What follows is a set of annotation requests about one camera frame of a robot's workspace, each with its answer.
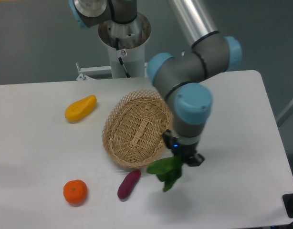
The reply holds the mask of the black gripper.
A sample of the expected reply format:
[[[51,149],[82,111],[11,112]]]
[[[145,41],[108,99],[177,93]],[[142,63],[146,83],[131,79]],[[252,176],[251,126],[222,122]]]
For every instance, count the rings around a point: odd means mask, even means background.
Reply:
[[[189,167],[198,167],[204,162],[204,156],[197,151],[200,135],[192,138],[173,136],[170,130],[166,130],[162,138],[166,148],[172,152],[173,156],[179,156],[182,163]]]

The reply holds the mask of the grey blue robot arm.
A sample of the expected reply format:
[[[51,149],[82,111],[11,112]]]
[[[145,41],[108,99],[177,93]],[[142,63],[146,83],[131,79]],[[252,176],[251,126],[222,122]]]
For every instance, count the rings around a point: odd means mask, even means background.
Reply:
[[[179,59],[159,53],[146,62],[151,25],[137,11],[135,0],[69,1],[81,27],[98,26],[113,78],[149,77],[174,116],[173,129],[163,133],[166,147],[183,163],[197,167],[204,157],[196,148],[212,106],[209,90],[200,83],[238,66],[242,49],[235,38],[220,34],[203,1],[172,0],[169,4],[191,53]]]

